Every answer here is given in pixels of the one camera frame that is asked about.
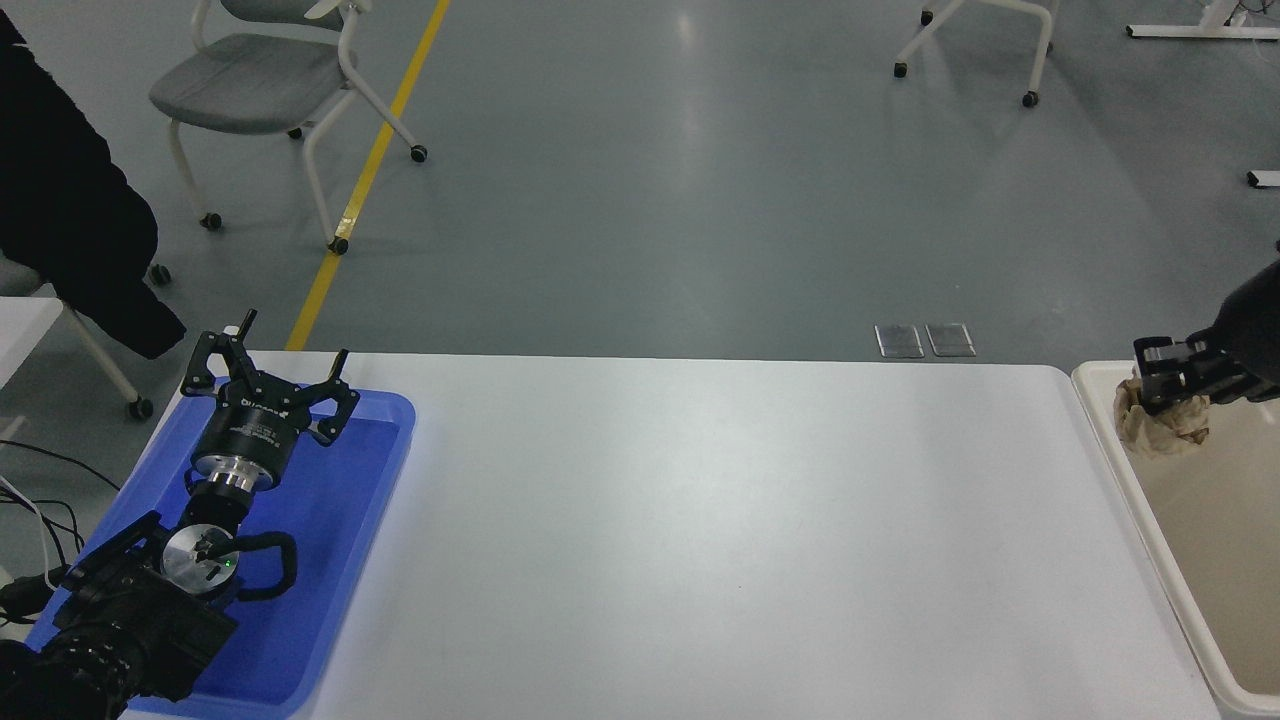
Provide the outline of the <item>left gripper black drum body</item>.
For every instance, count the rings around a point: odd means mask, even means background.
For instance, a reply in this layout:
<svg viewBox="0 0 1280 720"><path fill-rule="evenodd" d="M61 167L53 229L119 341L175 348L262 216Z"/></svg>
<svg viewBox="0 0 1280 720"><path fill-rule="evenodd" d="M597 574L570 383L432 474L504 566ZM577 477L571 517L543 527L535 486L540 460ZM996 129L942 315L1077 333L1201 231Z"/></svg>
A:
<svg viewBox="0 0 1280 720"><path fill-rule="evenodd" d="M238 457L261 473L282 474L307 428L308 410L282 406L266 395L224 384L215 393L215 409L195 446L192 464L210 474L216 460Z"/></svg>

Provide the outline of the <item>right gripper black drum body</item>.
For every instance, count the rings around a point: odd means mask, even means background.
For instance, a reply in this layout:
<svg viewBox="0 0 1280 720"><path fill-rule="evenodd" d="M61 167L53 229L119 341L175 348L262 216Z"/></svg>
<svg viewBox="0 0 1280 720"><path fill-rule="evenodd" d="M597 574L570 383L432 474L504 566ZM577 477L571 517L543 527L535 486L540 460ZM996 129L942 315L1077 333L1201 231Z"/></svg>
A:
<svg viewBox="0 0 1280 720"><path fill-rule="evenodd" d="M1208 329L1210 345L1267 389L1249 397L1254 404L1277 397L1279 383L1279 263L1272 261L1234 290L1221 304Z"/></svg>

